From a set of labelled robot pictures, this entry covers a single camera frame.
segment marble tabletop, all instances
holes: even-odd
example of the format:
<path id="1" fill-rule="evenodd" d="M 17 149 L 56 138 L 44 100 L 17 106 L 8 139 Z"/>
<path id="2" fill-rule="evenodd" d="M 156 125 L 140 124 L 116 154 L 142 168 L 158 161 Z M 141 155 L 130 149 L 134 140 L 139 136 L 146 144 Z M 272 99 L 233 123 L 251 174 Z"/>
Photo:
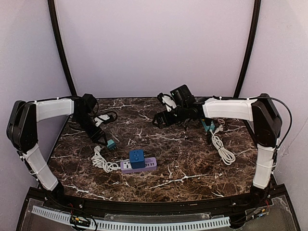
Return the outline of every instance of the marble tabletop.
<path id="1" fill-rule="evenodd" d="M 93 167 L 96 144 L 69 118 L 48 163 L 65 194 L 112 201 L 174 202 L 249 192 L 257 150 L 242 121 L 224 119 L 224 131 L 218 133 L 236 155 L 236 161 L 227 166 L 207 143 L 200 121 L 164 129 L 153 126 L 154 115 L 165 110 L 157 98 L 100 99 L 99 115 L 109 110 L 118 113 L 118 120 L 101 128 L 107 139 L 117 143 L 117 149 L 102 147 L 101 155 L 115 162 L 128 159 L 130 150 L 143 149 L 145 157 L 156 157 L 157 170 L 122 174 Z"/>

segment white power cord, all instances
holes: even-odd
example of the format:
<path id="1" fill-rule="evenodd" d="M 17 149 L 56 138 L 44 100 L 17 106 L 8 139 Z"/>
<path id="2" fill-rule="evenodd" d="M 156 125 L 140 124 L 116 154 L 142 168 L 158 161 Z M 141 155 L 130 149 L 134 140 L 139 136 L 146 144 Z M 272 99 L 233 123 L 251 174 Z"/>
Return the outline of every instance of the white power cord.
<path id="1" fill-rule="evenodd" d="M 214 133 L 213 133 L 212 130 L 210 130 L 210 132 L 212 133 L 212 143 L 215 146 L 215 148 L 217 149 L 222 161 L 226 165 L 231 165 L 235 161 L 235 155 L 234 155 L 234 153 L 225 149 L 225 147 L 223 146 L 222 140 L 218 136 L 215 135 L 219 131 L 223 131 L 222 125 L 220 125 Z"/>
<path id="2" fill-rule="evenodd" d="M 105 158 L 101 156 L 100 151 L 100 146 L 94 148 L 94 156 L 91 158 L 94 167 L 102 168 L 107 173 L 121 169 L 117 163 L 106 161 Z"/>

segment lavender wall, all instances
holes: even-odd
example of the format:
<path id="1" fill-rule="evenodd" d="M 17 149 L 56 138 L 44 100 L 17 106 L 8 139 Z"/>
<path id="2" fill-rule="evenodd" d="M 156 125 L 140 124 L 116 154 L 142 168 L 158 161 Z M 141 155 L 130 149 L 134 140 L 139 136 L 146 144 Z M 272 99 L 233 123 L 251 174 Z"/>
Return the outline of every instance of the lavender wall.
<path id="1" fill-rule="evenodd" d="M 2 2 L 0 28 L 0 230 L 13 231 L 29 186 L 37 185 L 5 134 L 13 104 L 16 100 L 65 96 L 69 90 L 46 0 Z M 39 144 L 45 158 L 64 120 L 39 123 Z"/>
<path id="2" fill-rule="evenodd" d="M 287 103 L 294 124 L 279 157 L 275 177 L 285 183 L 302 230 L 308 230 L 308 3 L 262 1 L 256 40 L 241 96 L 267 92 Z M 283 133 L 289 117 L 283 118 Z"/>
<path id="3" fill-rule="evenodd" d="M 77 92 L 233 95 L 253 0 L 56 0 Z"/>

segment black metal rod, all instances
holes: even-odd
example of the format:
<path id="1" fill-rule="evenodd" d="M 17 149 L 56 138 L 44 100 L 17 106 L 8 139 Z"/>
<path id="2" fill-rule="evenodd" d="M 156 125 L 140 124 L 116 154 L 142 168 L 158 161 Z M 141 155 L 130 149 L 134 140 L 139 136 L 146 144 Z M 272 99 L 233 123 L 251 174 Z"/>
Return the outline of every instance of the black metal rod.
<path id="1" fill-rule="evenodd" d="M 59 53 L 60 60 L 61 60 L 61 63 L 62 63 L 62 68 L 64 70 L 65 78 L 66 78 L 69 90 L 71 91 L 71 94 L 77 95 L 76 88 L 75 88 L 75 85 L 73 83 L 71 72 L 69 71 L 69 68 L 68 68 L 67 59 L 66 59 L 66 56 L 65 56 L 64 48 L 63 48 L 63 43 L 62 43 L 62 39 L 61 39 L 56 8 L 55 8 L 55 5 L 54 5 L 54 0 L 48 0 L 48 7 L 49 7 L 49 13 L 50 13 L 50 19 L 51 19 L 53 34 L 54 34 L 54 38 L 56 40 L 58 53 Z"/>
<path id="2" fill-rule="evenodd" d="M 259 19 L 259 13 L 260 13 L 260 7 L 261 7 L 261 0 L 255 0 L 255 5 L 254 5 L 254 12 L 252 14 L 252 20 L 251 20 L 251 26 L 250 26 L 250 31 L 249 31 L 249 36 L 248 36 L 248 42 L 247 42 L 247 47 L 246 47 L 246 52 L 242 64 L 242 69 L 240 72 L 239 79 L 237 81 L 237 85 L 235 88 L 234 92 L 234 98 L 238 98 L 241 93 L 241 89 L 245 80 L 249 60 L 250 60 L 250 55 L 251 51 L 254 45 L 255 41 L 255 36 L 256 36 L 256 31 L 257 31 L 257 24 L 258 24 L 258 19 Z"/>

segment blue power adapter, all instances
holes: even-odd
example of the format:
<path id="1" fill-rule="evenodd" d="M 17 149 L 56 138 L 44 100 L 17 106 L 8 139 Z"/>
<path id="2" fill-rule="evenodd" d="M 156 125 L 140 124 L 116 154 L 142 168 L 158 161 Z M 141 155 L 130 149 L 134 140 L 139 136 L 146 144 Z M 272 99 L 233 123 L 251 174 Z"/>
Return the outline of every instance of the blue power adapter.
<path id="1" fill-rule="evenodd" d="M 144 152 L 142 149 L 129 152 L 129 162 L 132 169 L 145 167 Z"/>

